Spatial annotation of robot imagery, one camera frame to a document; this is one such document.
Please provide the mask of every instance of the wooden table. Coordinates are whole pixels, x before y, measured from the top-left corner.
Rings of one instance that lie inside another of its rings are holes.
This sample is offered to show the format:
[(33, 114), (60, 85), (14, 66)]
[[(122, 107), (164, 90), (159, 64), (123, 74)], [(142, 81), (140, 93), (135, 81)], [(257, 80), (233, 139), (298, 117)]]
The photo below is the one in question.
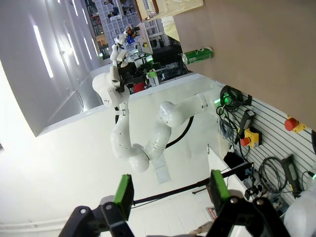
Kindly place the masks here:
[[(147, 31), (146, 31), (146, 27), (144, 25), (144, 23), (139, 23), (137, 25), (139, 27), (139, 42), (140, 42), (140, 45), (142, 47), (142, 51), (144, 53), (148, 53), (148, 54), (153, 54), (153, 49), (152, 49), (152, 46), (150, 44), (150, 41), (149, 41), (149, 38), (148, 38), (148, 34), (147, 34)], [(143, 43), (146, 42), (148, 47), (143, 47)]]
[(316, 130), (316, 1), (204, 0), (174, 16), (184, 52), (211, 46), (188, 66)]

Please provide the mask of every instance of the ceiling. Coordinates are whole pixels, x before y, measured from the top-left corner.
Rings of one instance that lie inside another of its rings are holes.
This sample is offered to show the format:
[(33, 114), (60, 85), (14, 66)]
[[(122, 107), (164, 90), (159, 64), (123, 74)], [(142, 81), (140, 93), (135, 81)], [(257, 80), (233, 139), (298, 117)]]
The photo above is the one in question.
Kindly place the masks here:
[(0, 39), (4, 46), (0, 59), (36, 136), (53, 123), (102, 104), (92, 89), (89, 72), (103, 62), (83, 11), (88, 16), (80, 0), (0, 2)]

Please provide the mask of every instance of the cable bundle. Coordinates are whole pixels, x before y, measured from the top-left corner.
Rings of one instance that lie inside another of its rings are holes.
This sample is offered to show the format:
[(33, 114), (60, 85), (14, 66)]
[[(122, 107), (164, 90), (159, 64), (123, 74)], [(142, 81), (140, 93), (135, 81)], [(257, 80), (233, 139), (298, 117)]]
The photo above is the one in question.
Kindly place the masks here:
[(221, 106), (234, 113), (240, 105), (251, 105), (252, 96), (248, 95), (247, 100), (243, 100), (242, 93), (233, 87), (225, 85), (220, 93)]

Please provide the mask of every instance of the label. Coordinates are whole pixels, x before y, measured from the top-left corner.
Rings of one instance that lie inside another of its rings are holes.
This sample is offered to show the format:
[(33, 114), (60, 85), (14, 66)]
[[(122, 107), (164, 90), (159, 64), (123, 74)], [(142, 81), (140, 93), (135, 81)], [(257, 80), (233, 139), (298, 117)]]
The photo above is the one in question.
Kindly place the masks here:
[(214, 207), (207, 207), (206, 210), (207, 210), (208, 214), (210, 215), (211, 219), (213, 221), (215, 221), (217, 218), (215, 208)]
[(251, 110), (250, 110), (250, 111), (248, 111), (247, 113), (248, 113), (248, 115), (249, 115), (249, 116), (254, 116), (254, 115), (255, 115), (255, 113), (254, 113), (254, 112), (252, 112)]

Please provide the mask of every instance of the ceiling light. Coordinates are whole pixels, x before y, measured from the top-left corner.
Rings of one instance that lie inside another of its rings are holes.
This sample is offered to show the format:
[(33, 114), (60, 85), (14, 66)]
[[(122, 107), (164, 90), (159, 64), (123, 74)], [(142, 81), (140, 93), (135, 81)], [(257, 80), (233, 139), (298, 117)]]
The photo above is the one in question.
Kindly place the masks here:
[(83, 37), (83, 40), (84, 40), (84, 44), (85, 44), (85, 46), (87, 47), (89, 57), (90, 57), (90, 59), (92, 60), (92, 58), (91, 58), (91, 54), (90, 54), (90, 51), (89, 51), (89, 48), (88, 48), (88, 45), (87, 45), (87, 41), (85, 41), (85, 38), (84, 38), (84, 37)]
[(83, 15), (84, 15), (85, 22), (88, 24), (87, 18), (86, 18), (86, 16), (85, 16), (84, 9), (82, 9), (82, 12), (83, 12)]
[(95, 44), (94, 44), (93, 38), (91, 38), (91, 40), (92, 40), (92, 44), (93, 44), (93, 47), (94, 47), (95, 53), (96, 53), (96, 54), (97, 54), (97, 56), (98, 56), (99, 54), (98, 54), (97, 48), (95, 47)]
[(77, 8), (76, 8), (76, 5), (75, 5), (75, 0), (73, 0), (73, 5), (74, 5), (74, 9), (75, 9), (76, 15), (78, 16)]
[(76, 60), (77, 64), (79, 65), (79, 61), (78, 61), (78, 58), (77, 58), (77, 54), (76, 54), (76, 51), (75, 51), (75, 48), (74, 48), (73, 42), (72, 42), (72, 40), (71, 40), (71, 38), (70, 38), (70, 34), (69, 34), (69, 33), (67, 33), (67, 35), (68, 35), (68, 40), (69, 40), (69, 43), (70, 43), (71, 49), (73, 50), (73, 53), (74, 53), (75, 60)]
[(36, 25), (33, 25), (33, 28), (34, 28), (36, 39), (37, 39), (38, 44), (39, 44), (39, 49), (40, 49), (41, 56), (43, 57), (46, 69), (48, 71), (48, 75), (49, 75), (50, 78), (53, 78), (54, 74), (53, 74), (53, 71), (50, 68), (50, 64), (49, 64), (49, 61), (48, 61), (48, 58), (47, 58), (47, 55), (46, 55), (46, 52), (45, 52), (45, 49), (44, 49), (44, 45), (43, 45), (43, 42), (41, 41), (41, 38), (40, 38), (39, 28)]

